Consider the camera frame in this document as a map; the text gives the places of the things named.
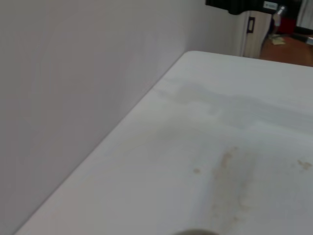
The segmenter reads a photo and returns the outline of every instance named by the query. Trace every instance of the white wall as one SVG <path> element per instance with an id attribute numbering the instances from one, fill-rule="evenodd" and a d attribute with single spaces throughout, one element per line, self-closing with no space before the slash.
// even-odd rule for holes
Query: white wall
<path id="1" fill-rule="evenodd" d="M 12 234 L 188 50 L 232 54 L 204 0 L 2 0 L 0 234 Z"/>

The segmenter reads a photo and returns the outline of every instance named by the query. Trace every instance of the sticker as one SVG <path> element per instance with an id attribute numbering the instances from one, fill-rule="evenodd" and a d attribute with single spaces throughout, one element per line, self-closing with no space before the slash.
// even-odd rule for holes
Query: sticker
<path id="1" fill-rule="evenodd" d="M 271 10 L 277 10 L 278 4 L 270 1 L 265 1 L 263 7 Z"/>

